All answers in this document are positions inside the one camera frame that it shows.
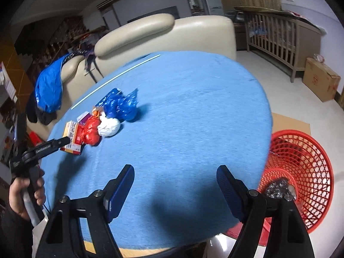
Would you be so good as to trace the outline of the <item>person's left hand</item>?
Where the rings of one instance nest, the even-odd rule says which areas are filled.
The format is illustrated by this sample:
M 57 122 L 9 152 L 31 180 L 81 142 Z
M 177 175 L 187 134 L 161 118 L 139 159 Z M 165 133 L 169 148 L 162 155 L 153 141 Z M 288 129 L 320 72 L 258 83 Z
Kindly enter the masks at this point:
M 45 172 L 42 169 L 39 169 L 39 178 L 36 182 L 38 189 L 34 193 L 34 198 L 38 206 L 42 206 L 46 202 L 46 194 L 44 187 L 44 176 Z M 24 204 L 24 191 L 29 187 L 30 179 L 17 177 L 14 179 L 12 184 L 9 187 L 9 206 L 10 208 L 21 216 L 23 219 L 30 221 L 29 214 L 25 208 Z

